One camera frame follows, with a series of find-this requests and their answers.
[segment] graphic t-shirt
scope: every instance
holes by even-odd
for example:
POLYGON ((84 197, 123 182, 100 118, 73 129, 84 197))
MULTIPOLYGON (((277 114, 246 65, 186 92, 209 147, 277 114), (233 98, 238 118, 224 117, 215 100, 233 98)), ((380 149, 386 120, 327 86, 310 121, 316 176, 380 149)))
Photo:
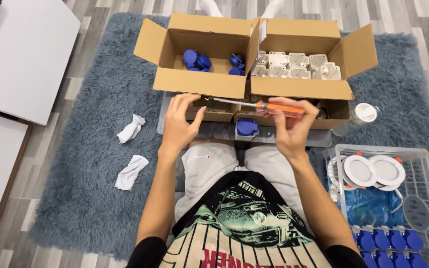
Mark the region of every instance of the graphic t-shirt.
POLYGON ((140 241, 127 267, 366 267, 348 247, 322 252, 299 215, 252 171, 222 177, 172 232, 176 239, 169 248, 159 237, 140 241))

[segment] wooden floor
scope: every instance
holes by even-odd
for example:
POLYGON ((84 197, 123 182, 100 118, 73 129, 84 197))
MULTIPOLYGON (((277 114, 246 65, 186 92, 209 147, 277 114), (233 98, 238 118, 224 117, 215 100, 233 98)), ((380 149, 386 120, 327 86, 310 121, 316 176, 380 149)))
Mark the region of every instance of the wooden floor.
MULTIPOLYGON (((260 16, 268 3, 268 0, 215 1, 224 16, 241 19, 260 16)), ((75 53, 48 125, 34 127, 5 206, 0 222, 0 268, 115 268, 126 265, 108 256, 38 247, 27 238, 28 226, 33 220, 63 126, 110 16, 125 11, 165 16, 172 11, 203 14, 197 0, 67 0, 67 6, 81 21, 75 53)), ((345 31, 372 23, 377 34, 414 34, 429 80, 429 0, 286 0, 280 16, 336 20, 339 28, 345 31)))

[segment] white sock on foot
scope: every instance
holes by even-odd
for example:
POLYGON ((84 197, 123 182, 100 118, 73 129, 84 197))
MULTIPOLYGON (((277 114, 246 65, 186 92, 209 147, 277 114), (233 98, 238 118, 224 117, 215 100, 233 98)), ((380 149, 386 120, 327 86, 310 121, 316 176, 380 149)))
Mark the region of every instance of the white sock on foot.
POLYGON ((270 0, 261 18, 273 19, 277 17, 277 15, 279 14, 283 6, 284 6, 284 0, 270 0))
POLYGON ((212 16, 212 17, 220 17, 220 18, 223 17, 223 15, 221 14, 221 11, 219 11, 218 5, 215 3, 215 0, 199 0, 199 1, 200 1, 200 8, 206 13, 206 15, 212 16))

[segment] person's right hand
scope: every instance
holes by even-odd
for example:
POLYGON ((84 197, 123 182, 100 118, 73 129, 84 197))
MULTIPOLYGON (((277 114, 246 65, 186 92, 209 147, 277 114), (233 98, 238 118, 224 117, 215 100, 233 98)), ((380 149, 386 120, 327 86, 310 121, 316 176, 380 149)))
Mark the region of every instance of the person's right hand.
POLYGON ((269 98, 269 102, 279 102, 293 107, 304 108, 305 115, 299 118, 285 117, 281 111, 274 113, 276 122, 276 146, 288 161, 305 156, 306 140, 310 126, 319 109, 307 100, 291 100, 284 97, 269 98))

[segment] gray shaggy rug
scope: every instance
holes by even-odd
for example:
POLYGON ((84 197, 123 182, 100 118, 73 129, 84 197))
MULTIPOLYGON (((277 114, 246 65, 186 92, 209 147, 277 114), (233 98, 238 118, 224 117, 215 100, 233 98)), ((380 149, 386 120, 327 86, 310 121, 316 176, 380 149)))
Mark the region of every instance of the gray shaggy rug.
MULTIPOLYGON (((166 27, 169 18, 150 17, 166 27)), ((114 15, 102 36, 63 132, 30 237, 42 246, 113 254, 128 259, 150 190, 162 136, 157 119, 162 92, 152 90, 156 67, 133 55, 142 15, 114 15), (119 144, 116 134, 132 120, 147 123, 119 144), (132 155, 150 164, 132 191, 114 187, 132 155)), ((418 147, 429 150, 429 96, 416 40, 375 37, 379 65, 349 79, 354 103, 378 105, 379 118, 334 143, 418 147)), ((315 149, 309 150, 313 155, 315 149)))

